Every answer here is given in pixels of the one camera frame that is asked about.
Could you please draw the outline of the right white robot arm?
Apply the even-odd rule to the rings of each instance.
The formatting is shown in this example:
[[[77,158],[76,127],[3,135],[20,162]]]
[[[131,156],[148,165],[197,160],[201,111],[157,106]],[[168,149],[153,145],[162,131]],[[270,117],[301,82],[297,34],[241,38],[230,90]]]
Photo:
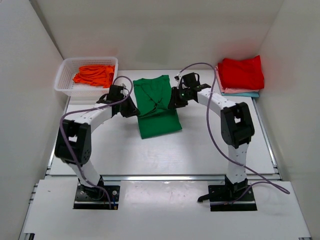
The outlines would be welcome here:
[[[171,88],[169,109],[183,108],[188,101],[194,100],[207,107],[220,117],[220,132],[227,144],[228,160],[227,173],[224,178],[224,188],[217,193],[209,193],[198,198],[199,202],[210,197],[224,195],[229,200],[236,200],[248,187],[246,174],[247,150],[255,133],[252,117],[245,102],[236,103],[216,93],[213,86],[200,83],[197,73],[176,75],[177,86]]]

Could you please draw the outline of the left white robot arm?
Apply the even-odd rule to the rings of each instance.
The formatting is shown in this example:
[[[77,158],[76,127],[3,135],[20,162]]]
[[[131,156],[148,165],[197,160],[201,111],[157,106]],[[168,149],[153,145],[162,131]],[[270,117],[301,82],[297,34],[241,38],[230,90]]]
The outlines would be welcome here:
[[[130,91],[121,85],[111,85],[108,93],[102,95],[96,104],[80,113],[74,119],[62,118],[55,144],[54,155],[67,164],[78,177],[80,189],[94,201],[109,198],[103,177],[97,173],[92,162],[92,133],[104,122],[117,114],[124,118],[138,116],[138,108],[130,97]]]

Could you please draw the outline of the green t shirt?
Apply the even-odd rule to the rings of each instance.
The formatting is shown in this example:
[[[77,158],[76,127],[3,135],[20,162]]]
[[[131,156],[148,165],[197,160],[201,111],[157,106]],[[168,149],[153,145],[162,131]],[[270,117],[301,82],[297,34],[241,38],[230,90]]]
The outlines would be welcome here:
[[[168,75],[140,78],[133,81],[138,115],[138,128],[142,139],[175,133],[182,130],[176,109],[169,109],[171,84]]]

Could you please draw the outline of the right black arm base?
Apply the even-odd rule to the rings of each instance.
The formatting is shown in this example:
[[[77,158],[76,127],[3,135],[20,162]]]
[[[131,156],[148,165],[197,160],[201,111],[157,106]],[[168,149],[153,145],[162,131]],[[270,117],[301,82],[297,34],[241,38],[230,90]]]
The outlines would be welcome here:
[[[253,212],[257,204],[251,185],[245,178],[241,182],[231,183],[225,176],[224,184],[211,184],[208,193],[197,199],[198,203],[209,201],[211,212]]]

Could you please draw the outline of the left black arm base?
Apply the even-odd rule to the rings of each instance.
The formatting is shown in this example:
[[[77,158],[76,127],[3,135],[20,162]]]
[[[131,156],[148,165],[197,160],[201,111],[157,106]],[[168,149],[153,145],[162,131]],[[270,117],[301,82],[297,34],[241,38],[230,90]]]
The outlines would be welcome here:
[[[104,185],[109,198],[101,189],[77,184],[73,208],[76,210],[118,210],[120,185]]]

